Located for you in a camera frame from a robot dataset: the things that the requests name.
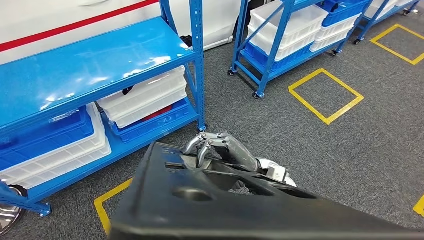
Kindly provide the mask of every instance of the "blue plastic bin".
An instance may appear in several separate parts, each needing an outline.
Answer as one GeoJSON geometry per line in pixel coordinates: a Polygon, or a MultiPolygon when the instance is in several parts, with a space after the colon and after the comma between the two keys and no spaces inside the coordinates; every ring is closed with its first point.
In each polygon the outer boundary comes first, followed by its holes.
{"type": "Polygon", "coordinates": [[[322,22],[323,27],[328,27],[362,13],[369,2],[370,0],[324,0],[316,5],[328,12],[328,16],[322,22]]]}
{"type": "Polygon", "coordinates": [[[57,120],[46,121],[0,140],[0,171],[72,144],[94,134],[87,107],[57,120]]]}
{"type": "MultiPolygon", "coordinates": [[[[309,48],[311,48],[312,44],[313,42],[280,61],[274,61],[270,72],[274,73],[284,65],[296,61],[303,55],[310,53],[309,48]]],[[[259,64],[261,64],[264,69],[266,68],[269,56],[262,49],[248,42],[246,43],[245,52],[249,54],[251,58],[255,59],[259,64]]]]}
{"type": "Polygon", "coordinates": [[[109,122],[112,132],[120,137],[124,143],[140,138],[158,128],[163,127],[171,122],[177,121],[190,113],[191,104],[186,97],[172,104],[172,109],[161,115],[155,116],[149,120],[139,120],[133,124],[118,128],[114,122],[109,122]]]}

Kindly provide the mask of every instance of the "yellow tape square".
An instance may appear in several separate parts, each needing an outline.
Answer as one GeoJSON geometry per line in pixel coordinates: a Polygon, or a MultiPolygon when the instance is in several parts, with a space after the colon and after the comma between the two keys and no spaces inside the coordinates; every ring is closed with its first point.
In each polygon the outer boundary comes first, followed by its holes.
{"type": "Polygon", "coordinates": [[[313,112],[319,119],[321,119],[324,123],[327,125],[330,125],[334,120],[338,119],[341,115],[349,111],[351,108],[353,108],[355,105],[357,105],[360,101],[364,99],[364,96],[359,94],[357,91],[353,90],[350,86],[346,85],[346,83],[342,82],[340,79],[335,77],[333,74],[329,73],[324,68],[320,68],[313,73],[307,75],[306,77],[302,78],[301,80],[293,83],[288,87],[288,91],[297,99],[299,102],[301,102],[305,107],[307,107],[311,112],[313,112]],[[349,92],[351,92],[353,95],[356,96],[355,99],[353,99],[351,102],[349,102],[346,106],[342,107],[340,110],[338,110],[336,113],[329,117],[325,117],[322,115],[318,110],[316,110],[312,105],[310,105],[305,99],[303,99],[297,92],[295,92],[295,88],[299,87],[300,85],[306,83],[307,81],[311,80],[313,77],[316,77],[318,74],[325,74],[328,77],[330,77],[332,80],[334,80],[336,83],[340,84],[342,87],[347,89],[349,92]]]}
{"type": "Polygon", "coordinates": [[[111,221],[109,220],[109,216],[106,213],[105,208],[103,207],[103,203],[127,189],[130,186],[132,180],[133,179],[131,178],[125,181],[121,185],[115,187],[114,189],[106,192],[105,194],[99,196],[94,200],[95,210],[97,211],[98,218],[100,219],[100,222],[103,225],[106,234],[109,234],[109,231],[111,230],[111,221]]]}
{"type": "Polygon", "coordinates": [[[414,32],[412,30],[409,30],[408,28],[406,28],[406,27],[404,27],[402,25],[395,24],[391,28],[389,28],[389,29],[385,30],[384,32],[380,33],[380,35],[378,35],[378,36],[374,37],[373,39],[371,39],[370,42],[373,43],[373,44],[375,44],[375,45],[377,45],[377,46],[379,46],[380,48],[386,50],[387,52],[389,52],[389,53],[391,53],[391,54],[399,57],[400,59],[403,59],[403,60],[407,61],[408,63],[410,63],[412,65],[417,65],[421,60],[424,59],[424,52],[420,56],[418,56],[417,58],[411,60],[411,59],[409,59],[409,58],[407,58],[407,57],[405,57],[405,56],[403,56],[403,55],[401,55],[401,54],[393,51],[392,49],[390,49],[390,48],[388,48],[388,47],[386,47],[383,44],[381,44],[381,43],[378,42],[378,40],[382,39],[384,36],[386,36],[389,33],[393,32],[397,28],[403,29],[406,32],[408,32],[408,33],[410,33],[410,34],[412,34],[412,35],[414,35],[414,36],[416,36],[416,37],[424,40],[424,36],[421,36],[420,34],[414,32]]]}
{"type": "Polygon", "coordinates": [[[424,196],[413,207],[413,211],[424,217],[424,196]]]}

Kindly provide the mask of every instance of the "red stripe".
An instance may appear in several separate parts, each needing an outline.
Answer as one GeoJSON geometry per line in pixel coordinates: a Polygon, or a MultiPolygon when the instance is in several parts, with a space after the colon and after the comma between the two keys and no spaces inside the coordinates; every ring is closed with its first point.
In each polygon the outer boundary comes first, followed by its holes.
{"type": "Polygon", "coordinates": [[[50,38],[50,37],[58,35],[58,34],[63,34],[63,33],[66,33],[66,32],[69,32],[69,31],[72,31],[72,30],[93,24],[93,23],[100,22],[100,21],[105,20],[105,19],[110,19],[112,17],[116,17],[118,15],[131,12],[131,11],[136,10],[136,9],[141,9],[143,7],[149,6],[149,5],[157,3],[157,2],[159,2],[159,0],[145,0],[145,1],[133,4],[133,5],[130,5],[130,6],[120,8],[118,10],[114,10],[114,11],[111,11],[111,12],[108,12],[108,13],[105,13],[105,14],[102,14],[102,15],[98,15],[98,16],[88,18],[88,19],[85,19],[85,20],[82,20],[82,21],[78,21],[78,22],[75,22],[75,23],[72,23],[72,24],[69,24],[69,25],[61,26],[61,27],[58,27],[58,28],[55,28],[55,29],[52,29],[52,30],[40,32],[40,33],[31,35],[31,36],[26,36],[26,37],[16,39],[16,40],[13,40],[13,41],[8,41],[8,42],[0,44],[0,52],[4,52],[4,51],[9,50],[9,49],[20,47],[22,45],[30,44],[30,43],[33,43],[33,42],[36,42],[36,41],[39,41],[39,40],[42,40],[42,39],[50,38]]]}

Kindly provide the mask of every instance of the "metal wheel rim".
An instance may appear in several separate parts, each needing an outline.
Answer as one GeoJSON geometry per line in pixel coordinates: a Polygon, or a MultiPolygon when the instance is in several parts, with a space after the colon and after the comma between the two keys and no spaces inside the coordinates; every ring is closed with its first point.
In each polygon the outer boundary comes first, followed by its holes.
{"type": "MultiPolygon", "coordinates": [[[[11,186],[9,188],[22,196],[18,189],[11,186]]],[[[21,212],[20,207],[0,203],[0,236],[6,234],[15,225],[21,212]]]]}

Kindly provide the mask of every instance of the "blue metal shelf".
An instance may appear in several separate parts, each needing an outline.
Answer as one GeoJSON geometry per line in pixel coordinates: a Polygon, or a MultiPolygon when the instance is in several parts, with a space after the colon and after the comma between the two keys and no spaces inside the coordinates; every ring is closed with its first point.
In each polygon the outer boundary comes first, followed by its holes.
{"type": "MultiPolygon", "coordinates": [[[[296,68],[297,66],[306,63],[307,61],[315,58],[316,56],[328,51],[331,48],[334,48],[335,46],[339,45],[340,43],[342,43],[343,41],[345,41],[346,39],[340,40],[338,42],[335,42],[329,46],[324,47],[323,49],[320,49],[316,52],[308,52],[307,54],[302,55],[300,58],[296,59],[295,61],[290,62],[289,64],[286,64],[284,67],[279,68],[277,71],[270,73],[269,77],[268,77],[268,82],[271,80],[274,80],[275,78],[277,78],[278,76],[281,76],[282,74],[287,73],[288,71],[296,68]]],[[[253,57],[251,57],[249,54],[245,53],[245,50],[241,50],[241,55],[243,56],[244,59],[246,59],[246,61],[252,65],[256,70],[258,70],[261,74],[264,74],[265,68],[263,65],[261,65],[259,62],[257,62],[253,57]]],[[[245,68],[241,62],[237,63],[237,66],[240,68],[245,68]]],[[[260,80],[257,79],[256,77],[252,77],[249,76],[253,79],[253,81],[256,84],[260,84],[260,80]]]]}
{"type": "Polygon", "coordinates": [[[100,169],[103,169],[110,164],[128,156],[135,151],[149,145],[153,141],[156,141],[160,138],[169,135],[170,133],[178,130],[194,121],[197,120],[198,114],[192,106],[190,106],[189,114],[184,116],[184,118],[179,119],[172,124],[167,124],[165,127],[157,129],[153,132],[148,133],[143,137],[138,139],[123,143],[122,140],[116,136],[112,129],[109,127],[108,117],[102,113],[103,124],[105,127],[105,132],[107,139],[109,140],[110,147],[112,148],[112,153],[108,156],[105,156],[95,162],[87,164],[83,167],[77,168],[74,171],[68,172],[65,175],[56,177],[48,182],[45,182],[41,185],[33,187],[28,191],[28,202],[37,203],[50,195],[72,185],[73,183],[91,175],[92,173],[97,172],[100,169]]]}
{"type": "Polygon", "coordinates": [[[0,65],[0,79],[7,79],[0,88],[0,132],[8,135],[65,114],[195,57],[164,19],[155,17],[0,65]]]}
{"type": "Polygon", "coordinates": [[[205,130],[202,0],[190,0],[192,49],[178,36],[169,0],[159,5],[161,17],[0,65],[0,140],[181,65],[194,98],[188,114],[128,143],[112,134],[103,114],[110,155],[29,189],[28,197],[1,182],[0,203],[46,216],[44,198],[196,120],[205,130]]]}
{"type": "Polygon", "coordinates": [[[406,3],[406,4],[402,5],[402,6],[394,6],[394,8],[393,8],[393,9],[391,9],[389,12],[387,12],[387,13],[386,13],[386,14],[384,14],[382,17],[380,17],[379,19],[377,19],[377,17],[380,15],[380,13],[383,11],[383,9],[384,9],[384,8],[386,7],[386,5],[389,3],[389,0],[385,0],[385,1],[383,2],[383,4],[381,5],[381,7],[378,9],[378,11],[375,13],[375,15],[374,15],[372,18],[369,18],[369,17],[367,17],[367,16],[364,16],[364,17],[363,17],[363,19],[364,19],[364,20],[366,20],[366,24],[365,24],[365,25],[360,25],[360,24],[359,24],[359,25],[357,26],[357,27],[358,27],[359,29],[361,29],[362,31],[361,31],[361,33],[358,35],[358,37],[357,37],[357,39],[356,39],[355,43],[357,44],[357,43],[359,43],[360,41],[364,40],[364,39],[365,39],[365,34],[367,34],[368,30],[369,30],[372,26],[374,26],[374,25],[376,25],[376,24],[380,23],[381,21],[383,21],[383,20],[387,19],[388,17],[391,17],[391,16],[393,16],[394,14],[396,14],[396,13],[398,13],[398,12],[400,12],[400,11],[404,10],[407,6],[412,5],[412,6],[409,8],[408,13],[409,13],[409,12],[412,12],[412,10],[414,10],[414,8],[417,6],[417,4],[418,4],[419,2],[420,2],[420,0],[412,0],[412,1],[410,1],[410,2],[406,3]]]}
{"type": "MultiPolygon", "coordinates": [[[[303,8],[306,8],[306,7],[309,7],[311,5],[314,5],[314,4],[321,2],[320,0],[281,0],[281,1],[284,4],[279,6],[275,10],[275,12],[273,14],[271,14],[269,16],[269,18],[267,20],[265,20],[265,22],[261,26],[259,26],[255,30],[255,32],[252,33],[244,41],[243,41],[244,26],[246,24],[246,14],[247,14],[247,8],[248,8],[248,0],[242,0],[241,1],[240,14],[238,16],[237,34],[236,34],[235,43],[234,43],[234,54],[233,54],[233,57],[232,57],[232,63],[231,63],[231,67],[228,71],[228,74],[230,76],[232,76],[232,75],[234,75],[234,73],[236,73],[238,71],[238,69],[240,69],[243,72],[245,72],[250,78],[252,78],[252,80],[258,85],[256,92],[253,94],[253,96],[255,98],[262,98],[265,95],[264,90],[265,90],[265,87],[267,86],[267,83],[269,81],[271,81],[271,80],[279,77],[280,75],[290,71],[291,69],[305,63],[306,61],[316,57],[317,55],[329,50],[330,48],[334,47],[335,45],[338,45],[338,47],[337,47],[337,49],[333,50],[334,55],[341,53],[343,46],[346,44],[349,37],[353,33],[355,26],[358,25],[358,23],[362,19],[362,16],[364,15],[364,14],[362,14],[360,17],[358,17],[356,19],[354,27],[347,34],[347,37],[344,40],[339,41],[339,42],[332,44],[330,46],[327,46],[324,49],[321,49],[317,52],[310,52],[310,53],[306,53],[304,55],[300,55],[298,59],[294,59],[290,63],[281,67],[279,70],[277,70],[277,71],[273,70],[271,72],[272,66],[275,63],[274,60],[276,58],[281,40],[283,38],[284,32],[286,30],[287,24],[289,22],[289,19],[290,19],[292,13],[294,13],[294,12],[300,10],[300,9],[303,9],[303,8]],[[246,43],[249,42],[270,21],[270,19],[272,19],[274,16],[276,16],[276,14],[279,11],[282,11],[281,18],[280,18],[280,21],[279,21],[279,26],[277,28],[277,31],[276,31],[276,34],[275,34],[275,39],[273,41],[273,45],[272,45],[271,51],[270,51],[269,56],[268,56],[266,67],[264,67],[263,64],[259,64],[259,62],[257,62],[251,56],[249,56],[245,52],[244,48],[246,46],[246,43]],[[258,79],[245,66],[243,66],[243,64],[240,62],[241,57],[244,57],[249,64],[251,64],[253,67],[255,67],[262,74],[261,79],[258,79]]],[[[362,13],[364,13],[368,9],[368,6],[370,4],[371,4],[371,0],[369,0],[369,2],[366,4],[362,13]]]]}
{"type": "Polygon", "coordinates": [[[293,8],[292,8],[292,12],[296,12],[296,11],[298,11],[298,10],[301,10],[301,9],[304,9],[304,8],[307,8],[307,7],[309,7],[309,6],[311,6],[311,5],[314,5],[314,4],[317,4],[317,3],[320,3],[320,2],[322,2],[323,0],[295,0],[294,1],[294,6],[293,6],[293,8]]]}

